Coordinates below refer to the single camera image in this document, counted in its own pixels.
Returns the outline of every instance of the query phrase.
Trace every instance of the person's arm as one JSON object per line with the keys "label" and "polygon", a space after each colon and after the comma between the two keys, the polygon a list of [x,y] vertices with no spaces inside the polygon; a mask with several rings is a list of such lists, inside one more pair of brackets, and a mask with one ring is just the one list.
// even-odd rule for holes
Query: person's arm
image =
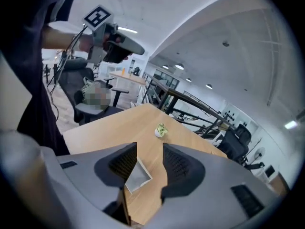
{"label": "person's arm", "polygon": [[[42,29],[42,48],[66,50],[76,34],[56,30],[48,25]],[[93,39],[90,35],[82,35],[79,50],[89,52]]]}

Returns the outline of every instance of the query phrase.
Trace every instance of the cable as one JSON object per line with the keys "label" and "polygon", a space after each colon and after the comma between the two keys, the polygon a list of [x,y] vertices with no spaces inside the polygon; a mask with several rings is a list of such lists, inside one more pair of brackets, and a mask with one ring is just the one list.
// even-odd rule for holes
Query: cable
{"label": "cable", "polygon": [[[69,48],[70,48],[71,45],[74,43],[73,46],[71,47],[71,50],[70,50],[70,52],[71,52],[71,51],[73,50],[73,48],[75,47],[77,41],[79,40],[79,38],[81,37],[81,35],[83,34],[83,32],[85,31],[86,28],[87,28],[87,26],[84,26],[84,28],[83,28],[83,29],[73,38],[73,40],[70,42],[70,44],[69,44],[69,46],[67,47],[67,49],[66,49],[65,51],[62,52],[62,54],[61,54],[61,60],[60,60],[60,62],[59,62],[59,64],[58,64],[58,65],[59,65],[59,69],[57,70],[57,72],[54,74],[54,76],[51,78],[49,84],[47,85],[47,91],[48,91],[48,93],[49,93],[49,95],[50,95],[50,97],[51,97],[51,104],[52,104],[52,105],[56,108],[56,110],[57,110],[57,116],[56,116],[56,120],[55,120],[56,122],[57,122],[57,120],[58,120],[58,118],[59,118],[59,110],[58,110],[57,106],[55,105],[55,103],[54,103],[54,101],[53,101],[52,94],[53,94],[54,89],[55,89],[55,87],[56,87],[56,85],[57,85],[57,83],[58,83],[58,80],[59,80],[60,76],[61,76],[62,70],[63,70],[63,68],[64,68],[64,66],[65,66],[65,64],[66,64],[66,62],[67,62],[67,60],[68,60],[68,50],[69,50]],[[54,83],[54,86],[53,86],[52,90],[49,91],[48,87],[49,87],[49,85],[51,84],[51,82],[52,82],[52,80],[54,79],[54,77],[58,74],[58,72],[59,72],[59,76],[58,76],[58,78],[57,78],[57,81]]]}

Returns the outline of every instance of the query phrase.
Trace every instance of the black metal railing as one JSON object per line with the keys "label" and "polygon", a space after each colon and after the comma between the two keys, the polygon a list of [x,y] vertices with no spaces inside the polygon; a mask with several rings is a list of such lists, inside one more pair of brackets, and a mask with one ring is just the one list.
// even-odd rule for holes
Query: black metal railing
{"label": "black metal railing", "polygon": [[[196,125],[194,123],[186,122],[182,118],[174,117],[182,124],[198,127],[198,130],[196,130],[195,133],[202,135],[203,138],[213,138],[220,132],[220,130],[226,130],[228,127],[235,129],[231,123],[220,116],[216,110],[205,104],[203,101],[198,101],[193,97],[169,88],[168,86],[162,84],[158,79],[147,73],[143,74],[143,78],[145,79],[146,85],[144,91],[142,92],[142,103],[151,103],[160,110],[164,111],[167,115],[172,114],[173,112],[178,112],[182,116],[189,116],[190,118],[195,118],[206,122],[206,125]],[[175,108],[175,104],[178,100],[199,108],[209,116],[214,116],[216,120],[214,122],[208,121],[199,116],[195,116]]]}

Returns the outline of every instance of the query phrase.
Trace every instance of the wooden floor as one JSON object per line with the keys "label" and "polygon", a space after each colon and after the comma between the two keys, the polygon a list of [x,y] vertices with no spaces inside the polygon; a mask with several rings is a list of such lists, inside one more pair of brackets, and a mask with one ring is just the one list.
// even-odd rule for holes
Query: wooden floor
{"label": "wooden floor", "polygon": [[[115,87],[116,79],[111,80],[109,83]],[[50,84],[48,89],[51,90],[53,88],[53,86],[54,86],[54,84]],[[121,93],[118,104],[117,104],[118,108],[128,109],[128,108],[130,108],[130,102],[137,102],[137,95],[138,95],[138,91],[139,91],[138,84],[132,83],[127,80],[120,79],[117,87],[129,90],[128,94]],[[111,103],[110,103],[111,106],[112,106],[112,103],[114,100],[114,96],[115,96],[115,92],[111,91]],[[75,123],[73,120],[74,112],[73,112],[72,105],[59,85],[56,86],[56,88],[52,94],[52,97],[53,97],[54,104],[57,106],[57,108],[59,110],[59,118],[58,118],[56,124],[57,124],[60,132],[63,133],[67,130],[78,127],[79,125],[77,123]],[[52,105],[52,109],[53,109],[55,116],[57,116],[57,110],[53,105]]]}

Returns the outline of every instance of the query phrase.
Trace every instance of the dark clothing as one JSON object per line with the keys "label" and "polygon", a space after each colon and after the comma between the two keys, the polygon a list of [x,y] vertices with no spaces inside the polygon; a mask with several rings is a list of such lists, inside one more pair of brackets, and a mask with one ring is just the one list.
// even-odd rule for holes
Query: dark clothing
{"label": "dark clothing", "polygon": [[8,36],[1,39],[1,50],[16,76],[32,94],[17,130],[33,137],[39,145],[52,148],[56,155],[69,154],[69,151],[56,126],[42,82],[41,30],[52,18],[67,21],[72,2],[13,0],[14,6],[8,6],[5,11],[8,14],[3,16],[14,23],[5,29]]}

